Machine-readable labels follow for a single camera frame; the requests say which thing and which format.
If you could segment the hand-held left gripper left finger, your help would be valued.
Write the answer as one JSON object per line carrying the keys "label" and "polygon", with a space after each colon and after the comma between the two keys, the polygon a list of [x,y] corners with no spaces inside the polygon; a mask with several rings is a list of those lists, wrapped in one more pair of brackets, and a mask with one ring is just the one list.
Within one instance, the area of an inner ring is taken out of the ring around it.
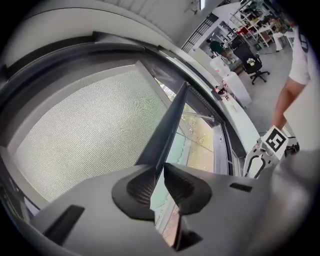
{"label": "hand-held left gripper left finger", "polygon": [[87,179],[42,209],[26,240],[43,256],[173,256],[153,220],[130,218],[114,203],[112,189],[147,172],[140,165]]}

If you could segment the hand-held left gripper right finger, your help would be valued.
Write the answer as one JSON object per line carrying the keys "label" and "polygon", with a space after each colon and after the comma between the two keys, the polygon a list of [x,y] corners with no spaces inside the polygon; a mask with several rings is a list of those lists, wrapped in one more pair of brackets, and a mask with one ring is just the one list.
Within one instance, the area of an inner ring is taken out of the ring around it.
{"label": "hand-held left gripper right finger", "polygon": [[272,170],[259,178],[164,164],[164,183],[179,208],[178,256],[246,256],[270,198]]}

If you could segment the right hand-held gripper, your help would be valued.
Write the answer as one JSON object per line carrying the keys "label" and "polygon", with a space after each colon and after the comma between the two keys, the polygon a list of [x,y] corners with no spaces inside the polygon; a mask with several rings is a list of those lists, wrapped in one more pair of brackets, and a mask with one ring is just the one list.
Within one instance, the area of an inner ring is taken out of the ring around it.
{"label": "right hand-held gripper", "polygon": [[285,155],[289,138],[276,126],[272,126],[245,158],[243,175],[257,179],[262,170],[278,163]]}

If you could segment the person's right forearm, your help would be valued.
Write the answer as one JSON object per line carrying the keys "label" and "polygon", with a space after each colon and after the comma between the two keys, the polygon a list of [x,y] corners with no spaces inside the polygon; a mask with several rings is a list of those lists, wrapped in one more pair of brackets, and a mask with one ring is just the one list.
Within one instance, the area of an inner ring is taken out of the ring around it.
{"label": "person's right forearm", "polygon": [[305,84],[298,83],[290,77],[287,79],[278,96],[272,121],[272,124],[279,130],[282,130],[287,122],[284,116],[285,111],[296,100],[305,87]]}

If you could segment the white windowsill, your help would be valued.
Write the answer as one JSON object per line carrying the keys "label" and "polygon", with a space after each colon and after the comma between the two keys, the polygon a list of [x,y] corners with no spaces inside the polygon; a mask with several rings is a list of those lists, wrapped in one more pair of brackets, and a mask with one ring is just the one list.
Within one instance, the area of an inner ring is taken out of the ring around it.
{"label": "white windowsill", "polygon": [[223,96],[219,104],[235,130],[245,154],[249,153],[260,138],[256,127],[244,109],[229,94],[227,97]]}

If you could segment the white cabinet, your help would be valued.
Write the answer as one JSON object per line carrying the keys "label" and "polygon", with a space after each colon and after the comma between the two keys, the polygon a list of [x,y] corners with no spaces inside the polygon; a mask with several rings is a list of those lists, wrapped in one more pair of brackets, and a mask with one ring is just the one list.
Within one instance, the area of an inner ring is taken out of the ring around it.
{"label": "white cabinet", "polygon": [[251,104],[252,99],[239,76],[235,72],[231,71],[223,78],[223,80],[243,108],[246,108]]}

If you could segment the small colourful clutter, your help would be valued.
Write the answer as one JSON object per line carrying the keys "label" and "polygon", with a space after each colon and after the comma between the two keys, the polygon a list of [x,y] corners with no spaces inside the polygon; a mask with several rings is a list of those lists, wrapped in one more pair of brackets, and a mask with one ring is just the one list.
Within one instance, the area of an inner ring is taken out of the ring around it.
{"label": "small colourful clutter", "polygon": [[228,90],[225,85],[215,86],[212,90],[212,94],[218,101],[222,101],[223,99],[229,99]]}

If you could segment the black office chair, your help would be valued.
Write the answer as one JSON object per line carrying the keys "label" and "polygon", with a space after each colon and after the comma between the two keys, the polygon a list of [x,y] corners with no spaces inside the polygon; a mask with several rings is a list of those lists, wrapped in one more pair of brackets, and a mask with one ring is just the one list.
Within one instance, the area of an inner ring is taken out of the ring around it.
{"label": "black office chair", "polygon": [[240,44],[233,53],[240,59],[244,71],[249,75],[251,84],[254,85],[257,78],[260,78],[264,83],[267,80],[263,75],[270,75],[269,71],[261,71],[263,65],[258,54],[253,54],[246,43]]}

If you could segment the translucent white water jug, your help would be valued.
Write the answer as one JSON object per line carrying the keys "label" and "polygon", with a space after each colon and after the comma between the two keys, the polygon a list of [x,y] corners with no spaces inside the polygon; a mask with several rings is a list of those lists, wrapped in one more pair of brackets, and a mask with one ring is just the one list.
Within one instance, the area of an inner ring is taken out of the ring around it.
{"label": "translucent white water jug", "polygon": [[223,61],[220,56],[216,56],[209,62],[210,66],[221,76],[226,77],[231,71],[229,66]]}

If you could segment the person's white shirt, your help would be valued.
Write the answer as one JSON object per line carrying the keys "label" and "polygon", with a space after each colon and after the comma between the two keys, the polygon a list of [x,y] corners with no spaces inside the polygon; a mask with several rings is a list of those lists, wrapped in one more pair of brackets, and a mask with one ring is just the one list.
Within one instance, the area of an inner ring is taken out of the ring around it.
{"label": "person's white shirt", "polygon": [[317,63],[312,46],[303,31],[296,26],[289,77],[299,84],[307,85],[315,77],[316,68]]}

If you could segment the white metal shelving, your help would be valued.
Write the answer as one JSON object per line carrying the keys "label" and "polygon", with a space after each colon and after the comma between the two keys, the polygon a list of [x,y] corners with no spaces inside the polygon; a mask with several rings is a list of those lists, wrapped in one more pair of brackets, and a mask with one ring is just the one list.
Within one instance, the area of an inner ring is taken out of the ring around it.
{"label": "white metal shelving", "polygon": [[272,7],[268,0],[224,0],[213,11],[235,35],[242,37],[251,46],[270,47],[275,31],[271,18],[281,22],[285,33],[279,39],[282,48],[294,43],[293,29],[286,19]]}

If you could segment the black slatted panel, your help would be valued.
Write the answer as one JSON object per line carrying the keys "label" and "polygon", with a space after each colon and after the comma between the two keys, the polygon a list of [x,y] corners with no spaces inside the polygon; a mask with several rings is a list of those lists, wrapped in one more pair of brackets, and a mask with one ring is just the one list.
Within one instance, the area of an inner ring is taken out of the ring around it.
{"label": "black slatted panel", "polygon": [[196,42],[204,35],[204,33],[216,22],[219,18],[211,13],[206,17],[206,19],[198,26],[198,28],[193,32],[193,34],[188,38],[188,40],[182,46],[184,52],[188,52],[196,44]]}

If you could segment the window with mesh screen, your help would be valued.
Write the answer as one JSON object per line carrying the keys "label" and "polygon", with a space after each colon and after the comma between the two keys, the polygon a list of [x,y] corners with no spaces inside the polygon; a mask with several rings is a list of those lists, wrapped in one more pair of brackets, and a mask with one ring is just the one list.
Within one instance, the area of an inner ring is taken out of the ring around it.
{"label": "window with mesh screen", "polygon": [[[12,67],[5,69],[9,78],[4,88],[0,89],[0,120],[18,95],[28,90],[36,79],[51,74],[58,68],[66,69],[85,62],[94,64],[129,59],[151,60],[165,66],[182,78],[183,83],[178,91],[170,89],[165,91],[170,100],[168,109],[180,89],[187,87],[183,103],[184,110],[176,114],[179,125],[172,139],[173,144],[176,133],[179,133],[192,141],[186,165],[196,164],[199,170],[234,175],[232,155],[243,155],[245,151],[234,128],[221,109],[220,100],[217,100],[212,93],[218,83],[210,84],[199,70],[187,63],[181,56],[161,46],[125,41],[122,38],[110,38],[109,35],[95,32],[91,36],[70,38],[37,49]],[[145,148],[153,135],[157,133],[157,128],[161,126],[161,121],[168,109],[132,166],[144,156]],[[0,157],[1,183],[8,196],[8,205],[14,214],[30,222],[41,210],[36,215],[32,215],[26,208],[22,202],[22,192],[12,182],[1,154]]]}

